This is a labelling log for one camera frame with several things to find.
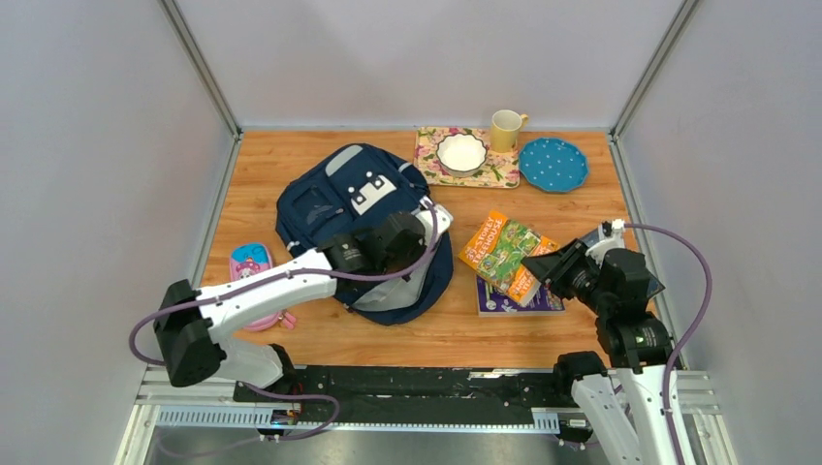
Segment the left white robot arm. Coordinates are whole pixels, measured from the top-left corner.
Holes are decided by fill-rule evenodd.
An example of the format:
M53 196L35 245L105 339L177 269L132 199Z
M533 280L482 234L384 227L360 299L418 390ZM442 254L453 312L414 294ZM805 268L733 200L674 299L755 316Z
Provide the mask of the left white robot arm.
M411 275L449 223L434 208L394 213L376 228L339 233L244 281L171 285L169 306L155 323L170 384L187 388L222 378L259 388L271 401L287 400L296 375L272 346L239 340L236 332L295 305Z

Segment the navy blue school backpack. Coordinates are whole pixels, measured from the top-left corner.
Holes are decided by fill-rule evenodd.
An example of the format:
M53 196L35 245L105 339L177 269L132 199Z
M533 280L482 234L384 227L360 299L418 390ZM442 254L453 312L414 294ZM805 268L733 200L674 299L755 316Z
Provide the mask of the navy blue school backpack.
M292 181L276 201L274 229L292 257L351 233L365 239L394 213L430 219L433 204L422 173L395 154L368 144L337 149ZM384 282L338 283L335 299L383 326L422 316L444 294L454 274L449 216L438 218L441 239L409 276Z

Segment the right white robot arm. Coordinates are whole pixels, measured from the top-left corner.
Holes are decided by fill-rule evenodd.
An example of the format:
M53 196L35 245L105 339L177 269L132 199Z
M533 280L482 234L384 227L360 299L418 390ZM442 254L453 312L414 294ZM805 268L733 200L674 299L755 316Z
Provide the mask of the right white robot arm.
M560 356L553 393L579 406L612 464L692 464L671 363L666 327L648 307L651 274L643 254L613 247L592 257L575 240L522 265L550 291L576 299L596 316L598 341L608 364L594 352Z

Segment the orange treehouse children's book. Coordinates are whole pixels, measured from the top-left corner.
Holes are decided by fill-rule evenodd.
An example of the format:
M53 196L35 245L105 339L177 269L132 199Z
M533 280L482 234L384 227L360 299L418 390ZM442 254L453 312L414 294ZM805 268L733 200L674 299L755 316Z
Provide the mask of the orange treehouse children's book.
M537 295L542 285L522 265L522 259L558 248L552 239L493 210L458 257L486 283L523 305Z

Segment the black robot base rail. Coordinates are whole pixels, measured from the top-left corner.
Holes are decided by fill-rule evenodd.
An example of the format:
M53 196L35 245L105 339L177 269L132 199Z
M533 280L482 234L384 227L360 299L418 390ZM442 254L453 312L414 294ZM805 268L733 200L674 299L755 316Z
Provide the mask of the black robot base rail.
M551 370L308 365L270 387L235 385L240 403L281 403L294 426L502 429L588 443L590 422Z

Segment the purple illustrated book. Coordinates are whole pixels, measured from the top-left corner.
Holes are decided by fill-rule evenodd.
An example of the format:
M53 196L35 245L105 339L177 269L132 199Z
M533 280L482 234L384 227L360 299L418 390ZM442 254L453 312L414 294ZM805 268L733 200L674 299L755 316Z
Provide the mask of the purple illustrated book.
M481 277L476 277L475 281L480 317L552 316L565 312L562 299L551 294L546 287L539 288L526 304L519 304Z

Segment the dark blue novel book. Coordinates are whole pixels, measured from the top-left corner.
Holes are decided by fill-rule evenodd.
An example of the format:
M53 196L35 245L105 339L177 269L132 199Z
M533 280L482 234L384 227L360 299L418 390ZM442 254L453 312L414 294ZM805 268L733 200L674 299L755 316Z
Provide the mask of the dark blue novel book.
M597 230L593 230L582 236L581 241L588 249L589 245L592 245L597 241ZM655 275L651 274L648 281L648 298L653 298L664 290L665 286L657 279Z

